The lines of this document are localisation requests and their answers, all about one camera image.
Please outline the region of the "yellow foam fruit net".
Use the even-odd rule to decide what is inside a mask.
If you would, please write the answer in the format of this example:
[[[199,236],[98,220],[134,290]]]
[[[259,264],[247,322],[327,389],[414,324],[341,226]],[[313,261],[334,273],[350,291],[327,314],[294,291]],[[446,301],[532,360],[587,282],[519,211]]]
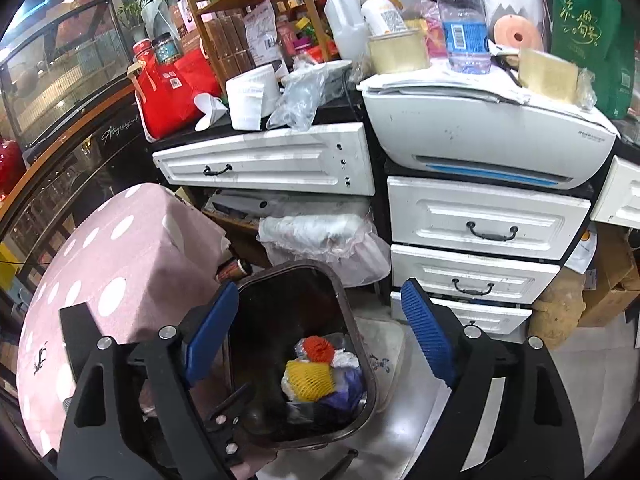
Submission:
[[[318,402],[335,391],[329,364],[288,361],[281,388],[293,402]]]

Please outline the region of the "orange foam fruit net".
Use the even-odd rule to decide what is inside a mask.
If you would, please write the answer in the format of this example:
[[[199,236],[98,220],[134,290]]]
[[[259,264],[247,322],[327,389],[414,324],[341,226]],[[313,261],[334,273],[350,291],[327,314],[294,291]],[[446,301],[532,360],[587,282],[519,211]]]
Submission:
[[[333,362],[335,347],[326,338],[309,336],[302,342],[304,356],[316,363],[331,364]]]

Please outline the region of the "purple plastic bag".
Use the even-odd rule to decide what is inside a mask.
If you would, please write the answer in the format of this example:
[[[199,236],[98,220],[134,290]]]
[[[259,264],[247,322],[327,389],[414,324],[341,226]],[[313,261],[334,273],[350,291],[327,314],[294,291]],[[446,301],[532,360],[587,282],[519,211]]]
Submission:
[[[350,413],[355,411],[364,393],[362,371],[359,367],[339,367],[332,370],[335,390],[320,399],[320,403],[329,405],[337,411]]]

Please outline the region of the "white tissue pile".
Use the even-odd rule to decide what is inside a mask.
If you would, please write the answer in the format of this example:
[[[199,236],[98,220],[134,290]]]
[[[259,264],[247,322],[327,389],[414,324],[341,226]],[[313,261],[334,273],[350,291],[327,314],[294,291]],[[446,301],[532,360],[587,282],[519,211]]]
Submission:
[[[346,349],[337,349],[333,353],[332,368],[359,368],[360,363],[355,353]]]

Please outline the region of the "black trash bin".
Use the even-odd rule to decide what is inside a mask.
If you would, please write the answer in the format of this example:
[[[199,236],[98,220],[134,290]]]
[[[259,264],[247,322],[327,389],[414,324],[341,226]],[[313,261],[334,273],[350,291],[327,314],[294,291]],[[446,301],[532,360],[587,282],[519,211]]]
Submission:
[[[224,343],[228,387],[255,388],[240,419],[250,442],[270,450],[321,448],[356,434],[373,415],[378,386],[340,278],[314,260],[279,264],[239,282],[239,310]],[[281,380],[288,361],[306,360],[302,342],[326,338],[358,356],[364,393],[355,411],[293,402]]]

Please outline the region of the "white bottom drawer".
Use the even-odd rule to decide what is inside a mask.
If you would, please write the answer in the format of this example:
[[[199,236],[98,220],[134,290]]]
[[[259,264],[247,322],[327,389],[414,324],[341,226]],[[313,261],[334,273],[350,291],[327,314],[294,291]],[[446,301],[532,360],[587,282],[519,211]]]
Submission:
[[[490,336],[515,334],[532,315],[532,310],[523,308],[486,306],[437,298],[433,298],[432,303],[449,308],[463,325],[477,325]]]

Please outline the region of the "white middle drawer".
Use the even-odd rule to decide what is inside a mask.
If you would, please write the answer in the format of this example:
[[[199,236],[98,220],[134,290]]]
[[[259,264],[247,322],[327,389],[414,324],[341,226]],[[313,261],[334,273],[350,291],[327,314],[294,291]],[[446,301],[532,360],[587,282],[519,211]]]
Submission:
[[[414,278],[431,294],[505,304],[532,304],[560,272],[556,264],[406,245],[393,244],[390,254],[397,287]]]

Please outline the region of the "tan burlap sack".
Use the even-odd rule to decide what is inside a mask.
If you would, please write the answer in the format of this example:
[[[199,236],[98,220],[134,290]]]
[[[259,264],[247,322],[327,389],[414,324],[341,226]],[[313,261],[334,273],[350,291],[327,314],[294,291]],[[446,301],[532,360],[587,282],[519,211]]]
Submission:
[[[540,338],[549,350],[560,348],[586,310],[582,298],[585,281],[584,274],[562,268],[532,305],[528,336]]]

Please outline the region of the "pink polka dot tablecloth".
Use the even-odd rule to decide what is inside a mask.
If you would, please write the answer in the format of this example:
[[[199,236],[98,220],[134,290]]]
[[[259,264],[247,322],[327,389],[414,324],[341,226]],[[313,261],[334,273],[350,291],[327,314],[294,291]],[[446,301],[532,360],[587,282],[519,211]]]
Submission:
[[[118,193],[76,226],[32,297],[18,345],[18,400],[40,454],[60,446],[76,387],[58,312],[88,304],[120,344],[149,338],[213,298],[229,246],[220,226],[151,183]]]

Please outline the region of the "white upper drawer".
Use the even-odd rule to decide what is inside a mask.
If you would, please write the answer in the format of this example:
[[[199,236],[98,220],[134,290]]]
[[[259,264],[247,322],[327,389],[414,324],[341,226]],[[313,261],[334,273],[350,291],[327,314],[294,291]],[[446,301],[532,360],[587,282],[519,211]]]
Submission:
[[[587,217],[573,196],[436,179],[389,177],[393,240],[424,247],[559,260]]]

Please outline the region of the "cardboard box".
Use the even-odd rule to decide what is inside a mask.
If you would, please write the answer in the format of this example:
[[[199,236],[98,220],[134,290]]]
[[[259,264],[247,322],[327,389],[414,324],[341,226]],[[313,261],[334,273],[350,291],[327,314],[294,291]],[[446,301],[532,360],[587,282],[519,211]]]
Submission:
[[[627,230],[605,223],[597,223],[596,227],[596,288],[582,293],[586,308],[580,327],[607,326],[639,296],[639,271]]]

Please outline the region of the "white lace cloth bundle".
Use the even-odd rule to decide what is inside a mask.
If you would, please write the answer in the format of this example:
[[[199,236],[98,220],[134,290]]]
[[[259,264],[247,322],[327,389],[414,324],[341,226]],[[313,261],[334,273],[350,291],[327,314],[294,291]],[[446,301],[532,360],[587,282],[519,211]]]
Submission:
[[[259,220],[257,240],[271,264],[314,260],[345,287],[366,286],[390,275],[390,245],[374,223],[358,214],[305,214]]]

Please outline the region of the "right side white drawer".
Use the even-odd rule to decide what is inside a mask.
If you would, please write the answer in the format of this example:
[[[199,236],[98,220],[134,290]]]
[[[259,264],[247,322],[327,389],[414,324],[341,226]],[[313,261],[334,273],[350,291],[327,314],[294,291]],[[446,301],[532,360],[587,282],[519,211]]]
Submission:
[[[640,229],[640,167],[614,155],[598,200],[590,214],[595,222]]]

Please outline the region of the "white printer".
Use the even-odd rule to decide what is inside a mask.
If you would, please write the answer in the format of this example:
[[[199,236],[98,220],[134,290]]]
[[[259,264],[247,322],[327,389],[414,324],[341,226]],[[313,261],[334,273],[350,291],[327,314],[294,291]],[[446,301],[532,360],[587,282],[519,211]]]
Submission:
[[[434,64],[358,86],[372,128],[398,166],[537,188],[590,180],[618,132],[601,112],[519,87],[493,67],[468,75]]]

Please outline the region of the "long white top drawer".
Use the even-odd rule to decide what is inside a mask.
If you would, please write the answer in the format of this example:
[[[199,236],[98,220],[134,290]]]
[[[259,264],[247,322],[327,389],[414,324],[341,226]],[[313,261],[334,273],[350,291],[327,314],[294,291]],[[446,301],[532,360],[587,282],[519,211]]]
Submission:
[[[226,136],[153,154],[173,185],[201,188],[372,196],[364,125],[360,122]]]

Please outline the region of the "red ceramic vase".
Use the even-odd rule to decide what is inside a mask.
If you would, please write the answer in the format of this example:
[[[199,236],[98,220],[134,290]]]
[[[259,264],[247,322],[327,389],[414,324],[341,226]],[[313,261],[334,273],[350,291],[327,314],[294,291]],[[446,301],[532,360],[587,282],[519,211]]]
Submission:
[[[26,172],[20,146],[14,140],[1,140],[0,193],[8,196]]]

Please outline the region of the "white paper cup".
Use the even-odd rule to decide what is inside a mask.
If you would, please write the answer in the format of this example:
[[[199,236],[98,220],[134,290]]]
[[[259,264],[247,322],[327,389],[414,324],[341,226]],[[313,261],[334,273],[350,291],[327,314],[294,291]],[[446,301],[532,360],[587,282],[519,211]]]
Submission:
[[[194,96],[195,107],[203,114],[195,125],[196,131],[204,131],[228,113],[228,108],[222,99],[209,93],[199,93]]]

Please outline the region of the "wooden curved railing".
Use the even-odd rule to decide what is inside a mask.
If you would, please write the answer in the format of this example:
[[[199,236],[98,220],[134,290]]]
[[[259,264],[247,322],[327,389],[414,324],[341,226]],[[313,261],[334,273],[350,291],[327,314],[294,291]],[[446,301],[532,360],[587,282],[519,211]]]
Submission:
[[[11,193],[2,200],[1,229],[4,230],[13,221],[26,204],[29,194],[47,177],[54,165],[88,138],[99,124],[133,102],[134,86],[124,78],[107,86],[65,118],[58,127],[58,135],[46,144],[46,148],[28,167]]]

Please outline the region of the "red gift bag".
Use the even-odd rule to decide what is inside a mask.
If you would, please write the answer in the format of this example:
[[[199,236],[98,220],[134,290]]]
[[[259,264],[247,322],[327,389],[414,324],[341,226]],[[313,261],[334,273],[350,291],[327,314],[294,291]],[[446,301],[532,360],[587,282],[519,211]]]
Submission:
[[[204,113],[195,105],[200,94],[220,98],[220,84],[198,49],[162,64],[148,38],[134,44],[134,64],[127,68],[145,137],[159,141],[193,124]]]

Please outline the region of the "clear plastic bag on counter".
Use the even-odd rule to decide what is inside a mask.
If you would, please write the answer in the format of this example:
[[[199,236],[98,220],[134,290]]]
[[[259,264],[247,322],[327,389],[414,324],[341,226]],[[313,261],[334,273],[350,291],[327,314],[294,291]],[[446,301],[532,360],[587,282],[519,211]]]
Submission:
[[[283,91],[270,114],[266,128],[288,127],[307,131],[320,106],[345,94],[345,78],[352,62],[332,61],[307,64],[283,78]]]

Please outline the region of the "yellow sponge block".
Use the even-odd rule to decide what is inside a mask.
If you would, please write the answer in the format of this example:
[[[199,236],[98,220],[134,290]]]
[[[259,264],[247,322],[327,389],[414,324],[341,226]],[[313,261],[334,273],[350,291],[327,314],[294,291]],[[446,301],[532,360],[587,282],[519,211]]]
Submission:
[[[574,104],[579,68],[546,52],[521,49],[518,54],[518,82],[531,92]]]

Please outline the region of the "clear water bottle blue label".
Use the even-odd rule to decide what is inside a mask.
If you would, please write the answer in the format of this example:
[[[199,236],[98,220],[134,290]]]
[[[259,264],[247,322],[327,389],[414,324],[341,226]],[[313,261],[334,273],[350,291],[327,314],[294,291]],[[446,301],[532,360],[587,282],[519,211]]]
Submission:
[[[451,68],[458,73],[485,75],[491,55],[483,0],[437,0]]]

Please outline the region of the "green shopping bag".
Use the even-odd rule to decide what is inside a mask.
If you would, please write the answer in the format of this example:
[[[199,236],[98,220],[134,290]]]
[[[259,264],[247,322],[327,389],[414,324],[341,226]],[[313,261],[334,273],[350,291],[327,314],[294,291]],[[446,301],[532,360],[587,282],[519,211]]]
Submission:
[[[634,94],[634,25],[620,0],[553,0],[551,53],[590,70],[598,110],[625,118]]]

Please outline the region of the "white plastic jug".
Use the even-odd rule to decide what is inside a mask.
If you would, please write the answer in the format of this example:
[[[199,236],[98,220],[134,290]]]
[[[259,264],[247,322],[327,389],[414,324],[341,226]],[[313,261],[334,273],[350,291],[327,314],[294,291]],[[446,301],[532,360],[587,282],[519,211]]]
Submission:
[[[368,54],[369,29],[358,0],[326,0],[324,14],[341,58],[362,61]]]

